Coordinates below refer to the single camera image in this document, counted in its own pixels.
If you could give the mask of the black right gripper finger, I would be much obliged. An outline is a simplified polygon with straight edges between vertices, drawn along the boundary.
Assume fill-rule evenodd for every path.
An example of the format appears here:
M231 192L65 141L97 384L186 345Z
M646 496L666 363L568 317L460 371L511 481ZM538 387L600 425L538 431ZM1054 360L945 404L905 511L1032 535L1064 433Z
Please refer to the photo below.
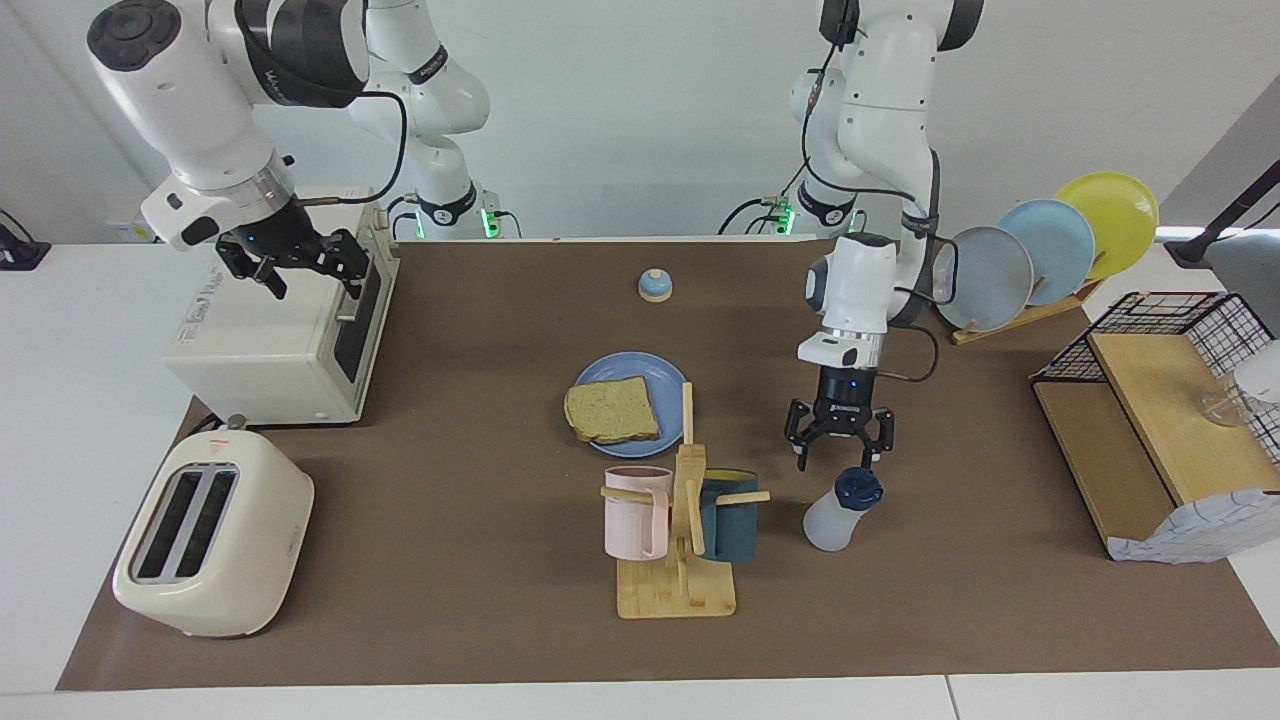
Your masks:
M241 245L218 245L218 256L236 279L252 281L276 300L285 297L287 283L270 260L255 260Z
M317 238L317 270L338 279L351 299L361 299L370 259L351 231L335 231Z

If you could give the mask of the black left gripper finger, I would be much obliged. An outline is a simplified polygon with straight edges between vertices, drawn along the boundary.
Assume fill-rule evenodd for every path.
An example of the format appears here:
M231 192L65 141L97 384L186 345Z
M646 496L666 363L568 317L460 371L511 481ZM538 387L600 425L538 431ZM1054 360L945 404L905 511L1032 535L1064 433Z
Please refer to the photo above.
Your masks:
M895 413L890 407L877 407L860 429L861 466L872 466L883 454L893 448Z
M785 438L796 455L796 469L805 471L810 446L826 436L826 427L813 413L813 406L792 400L785 420Z

